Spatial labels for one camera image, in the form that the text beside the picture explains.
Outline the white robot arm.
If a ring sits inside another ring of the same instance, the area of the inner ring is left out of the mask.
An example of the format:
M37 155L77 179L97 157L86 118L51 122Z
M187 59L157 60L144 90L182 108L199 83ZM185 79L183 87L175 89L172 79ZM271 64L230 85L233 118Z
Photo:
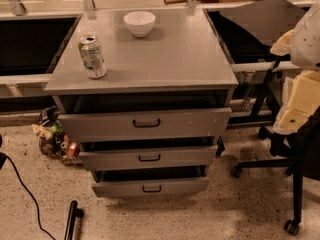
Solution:
M296 133L320 107L320 2L315 2L296 24L271 47L271 53L289 54L301 72L286 77L282 102L273 125L278 134Z

